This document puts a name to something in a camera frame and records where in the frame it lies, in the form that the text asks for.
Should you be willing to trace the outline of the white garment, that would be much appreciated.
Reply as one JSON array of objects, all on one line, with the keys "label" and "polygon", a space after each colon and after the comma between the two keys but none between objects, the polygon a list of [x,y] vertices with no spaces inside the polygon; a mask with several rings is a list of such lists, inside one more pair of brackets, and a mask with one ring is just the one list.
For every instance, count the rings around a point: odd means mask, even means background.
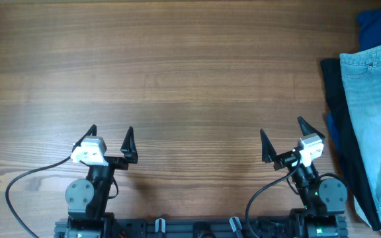
[{"label": "white garment", "polygon": [[358,217],[363,220],[363,222],[365,222],[365,224],[367,224],[370,228],[372,228],[372,226],[370,225],[370,223],[368,222],[362,208],[360,207],[358,201],[356,198],[354,198],[354,206],[355,206],[355,212],[356,214],[358,215]]}]

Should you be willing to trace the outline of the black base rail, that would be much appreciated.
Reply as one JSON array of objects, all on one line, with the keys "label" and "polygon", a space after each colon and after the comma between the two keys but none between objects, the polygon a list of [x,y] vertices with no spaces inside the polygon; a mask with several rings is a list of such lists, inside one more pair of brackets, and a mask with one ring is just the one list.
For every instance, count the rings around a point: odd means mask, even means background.
[{"label": "black base rail", "polygon": [[347,238],[347,222],[344,217],[258,217],[246,223],[244,219],[188,219],[155,221],[145,219],[118,219],[112,226],[103,222],[96,224],[57,222],[54,237],[305,237]]}]

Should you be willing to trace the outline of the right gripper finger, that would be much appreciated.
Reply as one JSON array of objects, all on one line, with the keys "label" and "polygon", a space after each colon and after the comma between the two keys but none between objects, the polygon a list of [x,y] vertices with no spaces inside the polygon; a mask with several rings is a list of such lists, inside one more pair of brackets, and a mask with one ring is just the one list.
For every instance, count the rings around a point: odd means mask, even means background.
[{"label": "right gripper finger", "polygon": [[302,131],[302,134],[304,136],[308,136],[310,134],[317,134],[321,139],[325,139],[325,136],[320,132],[318,131],[317,129],[315,129],[314,127],[312,127],[305,119],[303,119],[301,116],[297,117],[297,121],[299,123],[299,126],[300,126],[300,129]]},{"label": "right gripper finger", "polygon": [[276,151],[264,129],[260,129],[260,135],[262,143],[262,161],[265,163],[271,163],[276,157]]}]

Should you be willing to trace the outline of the dark blue garment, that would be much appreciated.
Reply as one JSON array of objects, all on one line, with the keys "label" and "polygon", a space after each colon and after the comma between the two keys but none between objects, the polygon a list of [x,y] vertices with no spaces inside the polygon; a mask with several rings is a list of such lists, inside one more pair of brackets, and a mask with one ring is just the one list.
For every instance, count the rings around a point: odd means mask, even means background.
[{"label": "dark blue garment", "polygon": [[357,22],[360,26],[360,50],[381,46],[381,9],[359,13]]}]

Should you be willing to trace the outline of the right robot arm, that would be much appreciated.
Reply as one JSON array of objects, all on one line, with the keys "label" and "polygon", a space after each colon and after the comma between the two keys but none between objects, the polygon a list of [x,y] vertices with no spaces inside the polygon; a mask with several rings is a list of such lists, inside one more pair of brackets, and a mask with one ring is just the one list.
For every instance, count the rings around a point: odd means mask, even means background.
[{"label": "right robot arm", "polygon": [[269,185],[286,181],[304,205],[284,217],[258,217],[254,234],[257,237],[347,237],[345,203],[347,185],[333,174],[320,175],[314,160],[321,157],[325,136],[301,116],[298,123],[302,137],[290,151],[278,154],[264,130],[260,130],[262,161],[288,173]]}]

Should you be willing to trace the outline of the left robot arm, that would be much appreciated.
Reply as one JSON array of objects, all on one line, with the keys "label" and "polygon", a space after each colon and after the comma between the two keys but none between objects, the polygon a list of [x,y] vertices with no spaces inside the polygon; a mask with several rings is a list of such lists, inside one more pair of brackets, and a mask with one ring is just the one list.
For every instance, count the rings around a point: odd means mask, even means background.
[{"label": "left robot arm", "polygon": [[130,164],[138,162],[138,152],[134,141],[134,129],[129,127],[120,148],[120,157],[106,156],[107,147],[102,137],[97,135],[97,126],[73,145],[71,160],[82,163],[89,170],[84,179],[77,179],[68,185],[65,200],[68,205],[66,221],[56,223],[54,237],[58,238],[103,238],[125,237],[121,225],[111,212],[106,211],[110,190],[117,185],[116,170],[128,170]]}]

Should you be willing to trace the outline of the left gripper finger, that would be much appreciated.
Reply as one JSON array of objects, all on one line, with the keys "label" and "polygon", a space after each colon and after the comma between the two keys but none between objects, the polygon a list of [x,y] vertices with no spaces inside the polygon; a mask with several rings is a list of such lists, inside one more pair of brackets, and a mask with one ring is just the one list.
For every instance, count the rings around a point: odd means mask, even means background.
[{"label": "left gripper finger", "polygon": [[134,141],[134,129],[132,126],[128,128],[120,150],[123,153],[125,159],[138,158],[138,152]]},{"label": "left gripper finger", "polygon": [[88,131],[77,141],[73,144],[72,150],[74,151],[76,147],[79,147],[81,145],[81,142],[87,137],[87,136],[96,136],[97,135],[97,126],[93,124]]}]

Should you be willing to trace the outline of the black garment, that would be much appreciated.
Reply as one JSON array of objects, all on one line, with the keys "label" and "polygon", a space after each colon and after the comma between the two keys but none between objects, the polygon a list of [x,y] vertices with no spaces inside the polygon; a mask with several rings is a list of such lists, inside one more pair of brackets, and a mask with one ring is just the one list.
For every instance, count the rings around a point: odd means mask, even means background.
[{"label": "black garment", "polygon": [[373,196],[362,162],[358,141],[351,123],[345,90],[341,78],[338,58],[320,61],[325,87],[325,99],[331,111],[327,117],[327,127],[339,154],[339,166],[361,211],[364,212],[372,229],[381,229]]}]

